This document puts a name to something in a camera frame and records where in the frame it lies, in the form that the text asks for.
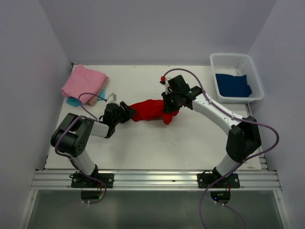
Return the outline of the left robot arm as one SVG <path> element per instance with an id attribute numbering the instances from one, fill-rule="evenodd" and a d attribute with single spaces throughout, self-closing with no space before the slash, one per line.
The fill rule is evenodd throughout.
<path id="1" fill-rule="evenodd" d="M 131 120 L 136 111 L 125 102 L 108 103 L 101 118 L 92 119 L 69 113 L 51 137 L 55 153 L 69 159 L 83 177 L 97 180 L 98 167 L 86 151 L 90 136 L 110 138 L 118 124 Z"/>

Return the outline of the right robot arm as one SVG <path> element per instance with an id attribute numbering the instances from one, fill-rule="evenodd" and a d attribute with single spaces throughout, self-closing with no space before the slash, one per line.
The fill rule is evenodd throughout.
<path id="1" fill-rule="evenodd" d="M 244 119 L 220 105 L 221 109 L 233 117 L 223 114 L 212 105 L 199 86 L 190 88 L 181 75 L 172 79 L 163 76 L 160 83 L 165 86 L 165 92 L 162 93 L 165 113 L 187 107 L 207 117 L 227 135 L 226 155 L 212 170 L 215 179 L 226 175 L 261 146 L 258 126 L 249 123 L 256 121 L 252 116 Z"/>

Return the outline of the red t shirt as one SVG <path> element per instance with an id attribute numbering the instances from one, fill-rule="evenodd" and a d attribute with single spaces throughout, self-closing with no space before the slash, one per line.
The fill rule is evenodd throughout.
<path id="1" fill-rule="evenodd" d="M 135 122 L 163 120 L 164 124 L 169 125 L 172 122 L 173 117 L 177 116 L 179 113 L 179 111 L 165 113 L 163 100 L 149 99 L 132 104 L 130 105 L 130 108 L 136 111 L 135 116 L 132 118 Z"/>

